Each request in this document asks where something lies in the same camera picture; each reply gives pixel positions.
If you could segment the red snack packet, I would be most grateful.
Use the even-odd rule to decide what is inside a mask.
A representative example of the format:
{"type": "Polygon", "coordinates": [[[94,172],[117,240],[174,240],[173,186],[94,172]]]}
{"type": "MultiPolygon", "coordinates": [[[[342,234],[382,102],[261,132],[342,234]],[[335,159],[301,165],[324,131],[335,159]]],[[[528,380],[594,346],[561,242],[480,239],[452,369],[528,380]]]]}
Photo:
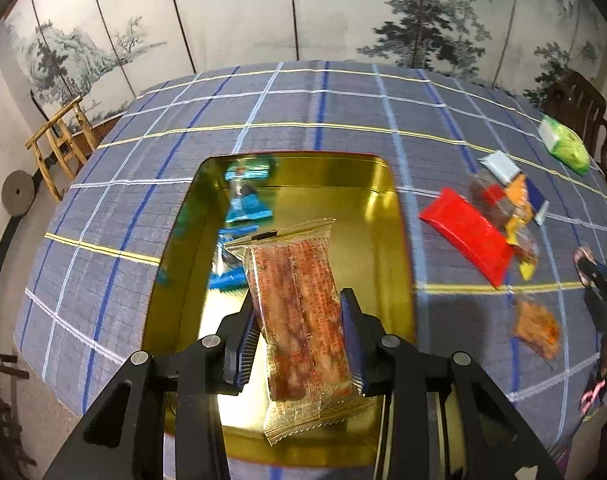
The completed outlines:
{"type": "Polygon", "coordinates": [[[503,284],[514,249],[459,193],[452,188],[442,188],[418,218],[443,236],[494,288],[503,284]]]}

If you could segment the orange snack pouch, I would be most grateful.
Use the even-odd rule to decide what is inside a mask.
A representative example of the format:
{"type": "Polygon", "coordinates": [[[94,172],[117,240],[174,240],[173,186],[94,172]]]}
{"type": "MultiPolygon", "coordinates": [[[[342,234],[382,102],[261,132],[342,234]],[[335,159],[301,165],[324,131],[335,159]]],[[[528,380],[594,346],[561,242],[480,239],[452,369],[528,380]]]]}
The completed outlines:
{"type": "Polygon", "coordinates": [[[532,206],[529,202],[527,177],[524,174],[517,176],[504,188],[504,193],[514,206],[513,215],[525,223],[533,217],[532,206]]]}

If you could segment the green tissue pack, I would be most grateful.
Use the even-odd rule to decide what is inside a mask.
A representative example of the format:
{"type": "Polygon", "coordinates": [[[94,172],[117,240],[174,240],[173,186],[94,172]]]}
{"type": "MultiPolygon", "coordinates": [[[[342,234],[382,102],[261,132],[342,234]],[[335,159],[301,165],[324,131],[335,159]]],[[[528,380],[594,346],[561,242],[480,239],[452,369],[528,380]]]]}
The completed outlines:
{"type": "Polygon", "coordinates": [[[573,130],[556,119],[544,115],[538,134],[549,153],[576,174],[583,176],[589,171],[591,156],[581,137],[573,130]]]}

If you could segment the bamboo chair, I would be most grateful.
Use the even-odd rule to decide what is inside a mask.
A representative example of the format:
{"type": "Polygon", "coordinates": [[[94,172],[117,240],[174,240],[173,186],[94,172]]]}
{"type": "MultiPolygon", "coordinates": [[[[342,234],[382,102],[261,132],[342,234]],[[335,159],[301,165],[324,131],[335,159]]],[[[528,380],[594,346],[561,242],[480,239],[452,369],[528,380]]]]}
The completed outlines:
{"type": "Polygon", "coordinates": [[[38,171],[43,178],[46,188],[57,203],[62,201],[66,190],[58,188],[56,185],[47,165],[46,156],[43,154],[38,142],[42,139],[47,141],[56,162],[58,162],[58,165],[69,181],[72,182],[87,163],[88,156],[95,152],[99,144],[98,136],[96,136],[95,130],[90,125],[90,121],[87,119],[84,110],[82,110],[81,102],[82,96],[76,96],[69,103],[64,104],[52,117],[47,118],[44,124],[26,141],[26,149],[33,154],[36,166],[38,166],[38,171]],[[80,144],[76,142],[71,129],[64,121],[64,118],[69,114],[73,115],[73,118],[80,127],[81,134],[87,145],[86,151],[83,151],[80,144]]]}

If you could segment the round millstone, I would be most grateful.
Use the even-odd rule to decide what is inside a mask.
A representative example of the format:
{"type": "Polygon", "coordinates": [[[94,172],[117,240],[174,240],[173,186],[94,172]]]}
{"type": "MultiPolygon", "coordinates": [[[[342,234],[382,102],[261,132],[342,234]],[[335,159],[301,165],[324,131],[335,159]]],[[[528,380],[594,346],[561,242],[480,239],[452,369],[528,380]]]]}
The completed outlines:
{"type": "Polygon", "coordinates": [[[34,201],[35,185],[33,177],[23,170],[13,171],[5,179],[0,198],[11,217],[22,217],[34,201]]]}

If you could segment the long peanut brittle packet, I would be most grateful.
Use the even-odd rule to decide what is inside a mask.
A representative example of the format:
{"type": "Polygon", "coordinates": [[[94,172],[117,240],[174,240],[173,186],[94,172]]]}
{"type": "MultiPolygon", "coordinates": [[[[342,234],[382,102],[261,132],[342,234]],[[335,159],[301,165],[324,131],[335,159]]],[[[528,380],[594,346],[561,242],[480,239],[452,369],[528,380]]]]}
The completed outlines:
{"type": "Polygon", "coordinates": [[[331,262],[333,218],[233,240],[266,343],[270,403],[263,432],[271,445],[338,424],[375,401],[353,385],[331,262]]]}

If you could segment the white and blue packet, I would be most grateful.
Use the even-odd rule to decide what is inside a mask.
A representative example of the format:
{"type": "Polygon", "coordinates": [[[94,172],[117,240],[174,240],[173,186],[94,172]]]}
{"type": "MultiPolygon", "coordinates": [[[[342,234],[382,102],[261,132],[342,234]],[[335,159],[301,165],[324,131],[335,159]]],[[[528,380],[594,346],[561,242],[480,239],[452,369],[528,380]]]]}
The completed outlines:
{"type": "Polygon", "coordinates": [[[514,206],[514,214],[524,222],[534,221],[543,226],[550,202],[509,155],[494,151],[481,157],[479,162],[499,182],[503,194],[514,206]]]}

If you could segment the blue plaid tablecloth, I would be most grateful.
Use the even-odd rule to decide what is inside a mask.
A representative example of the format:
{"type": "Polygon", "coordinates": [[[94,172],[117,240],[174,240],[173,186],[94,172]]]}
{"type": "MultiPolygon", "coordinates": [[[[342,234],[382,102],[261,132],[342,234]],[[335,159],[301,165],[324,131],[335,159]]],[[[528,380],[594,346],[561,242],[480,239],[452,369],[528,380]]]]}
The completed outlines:
{"type": "Polygon", "coordinates": [[[545,148],[540,113],[425,70],[339,62],[236,66],[144,91],[87,159],[50,220],[26,283],[14,341],[56,398],[81,414],[123,359],[168,327],[192,336],[204,285],[166,245],[197,242],[199,198],[226,211],[233,156],[271,162],[259,191],[273,226],[335,219],[337,283],[434,352],[478,358],[550,448],[580,428],[596,366],[594,326],[573,266],[587,245],[607,261],[607,183],[545,148]],[[419,213],[442,188],[468,190],[503,151],[549,202],[530,229],[535,275],[487,279],[419,213]],[[213,160],[219,170],[208,170],[213,160]]]}

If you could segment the yellow pastry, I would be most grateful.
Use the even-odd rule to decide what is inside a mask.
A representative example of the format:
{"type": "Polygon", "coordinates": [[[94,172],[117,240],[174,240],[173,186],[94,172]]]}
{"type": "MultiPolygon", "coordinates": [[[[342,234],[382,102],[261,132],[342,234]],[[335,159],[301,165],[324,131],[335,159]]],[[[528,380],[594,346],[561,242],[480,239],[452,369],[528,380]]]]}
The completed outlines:
{"type": "Polygon", "coordinates": [[[539,246],[527,226],[514,224],[506,228],[506,243],[513,248],[518,270],[524,281],[530,281],[539,263],[539,246]]]}

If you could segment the blue candy wrapper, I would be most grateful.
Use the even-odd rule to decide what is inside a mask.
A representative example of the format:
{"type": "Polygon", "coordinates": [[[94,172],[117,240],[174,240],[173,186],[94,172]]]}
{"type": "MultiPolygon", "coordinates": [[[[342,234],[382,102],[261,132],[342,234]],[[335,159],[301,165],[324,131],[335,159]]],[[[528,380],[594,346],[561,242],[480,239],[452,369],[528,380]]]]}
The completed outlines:
{"type": "Polygon", "coordinates": [[[247,278],[241,258],[229,252],[225,248],[225,244],[252,234],[257,229],[259,229],[257,224],[249,224],[249,226],[232,226],[218,231],[208,283],[210,290],[229,292],[247,287],[247,278]]]}
{"type": "Polygon", "coordinates": [[[261,159],[236,160],[226,169],[225,181],[230,185],[230,208],[227,223],[259,221],[273,217],[258,193],[258,183],[270,177],[270,164],[261,159]]]}

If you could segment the pink candy block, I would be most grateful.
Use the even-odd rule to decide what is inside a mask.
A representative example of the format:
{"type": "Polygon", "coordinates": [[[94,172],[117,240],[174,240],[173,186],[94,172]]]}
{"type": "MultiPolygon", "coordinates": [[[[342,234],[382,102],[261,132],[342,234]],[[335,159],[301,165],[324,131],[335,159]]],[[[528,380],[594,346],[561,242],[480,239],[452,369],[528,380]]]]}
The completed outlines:
{"type": "Polygon", "coordinates": [[[573,264],[581,284],[584,287],[590,287],[592,285],[592,272],[596,268],[596,262],[590,248],[578,247],[573,253],[573,264]]]}

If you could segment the orange fried twist snack bag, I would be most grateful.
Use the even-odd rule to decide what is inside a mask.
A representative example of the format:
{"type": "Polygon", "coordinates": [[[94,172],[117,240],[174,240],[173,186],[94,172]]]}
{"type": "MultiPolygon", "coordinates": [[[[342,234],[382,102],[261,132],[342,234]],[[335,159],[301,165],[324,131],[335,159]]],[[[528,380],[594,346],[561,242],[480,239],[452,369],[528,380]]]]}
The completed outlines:
{"type": "Polygon", "coordinates": [[[553,313],[528,296],[515,298],[513,336],[550,361],[561,351],[561,326],[553,313]]]}

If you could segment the painted folding screen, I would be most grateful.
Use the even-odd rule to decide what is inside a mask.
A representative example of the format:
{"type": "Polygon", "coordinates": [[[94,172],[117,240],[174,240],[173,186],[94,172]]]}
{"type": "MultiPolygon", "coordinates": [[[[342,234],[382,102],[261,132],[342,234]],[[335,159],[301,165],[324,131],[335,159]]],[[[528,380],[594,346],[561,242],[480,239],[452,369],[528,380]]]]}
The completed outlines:
{"type": "Polygon", "coordinates": [[[607,103],[592,0],[15,0],[0,20],[0,64],[29,122],[72,98],[102,122],[162,81],[302,60],[425,68],[535,104],[574,70],[607,103]]]}

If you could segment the gold and maroon tin box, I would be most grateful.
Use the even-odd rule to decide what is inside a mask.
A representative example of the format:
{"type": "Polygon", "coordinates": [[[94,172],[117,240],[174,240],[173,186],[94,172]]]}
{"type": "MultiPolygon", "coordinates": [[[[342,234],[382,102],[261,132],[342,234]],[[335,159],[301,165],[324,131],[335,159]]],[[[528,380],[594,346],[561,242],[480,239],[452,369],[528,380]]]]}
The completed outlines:
{"type": "Polygon", "coordinates": [[[231,460],[300,468],[373,465],[381,400],[348,367],[349,288],[391,333],[416,333],[410,256],[389,162],[280,152],[206,159],[161,259],[143,346],[167,356],[226,315],[256,318],[256,354],[218,397],[231,460]]]}

